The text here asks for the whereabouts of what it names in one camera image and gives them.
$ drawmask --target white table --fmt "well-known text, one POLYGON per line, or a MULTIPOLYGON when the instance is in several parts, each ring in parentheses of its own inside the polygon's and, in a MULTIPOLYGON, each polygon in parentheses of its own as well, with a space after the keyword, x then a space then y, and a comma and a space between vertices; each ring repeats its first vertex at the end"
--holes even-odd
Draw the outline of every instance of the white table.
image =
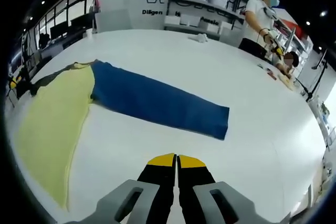
MULTIPOLYGON (((72 161, 70 212, 57 206, 16 156, 31 190, 57 221, 90 215, 100 198, 125 180, 137 179, 150 159, 171 152, 202 160, 216 181, 251 199, 269 221, 280 221, 302 199, 325 150, 304 99, 274 81, 250 54, 187 37, 161 30, 97 34, 64 50, 34 77, 33 82, 74 61, 99 59, 230 107, 227 135, 219 141, 91 105, 72 161)), ((25 94, 15 108, 11 136, 31 100, 25 94)), ((168 223, 183 223, 177 187, 174 192, 168 223)))

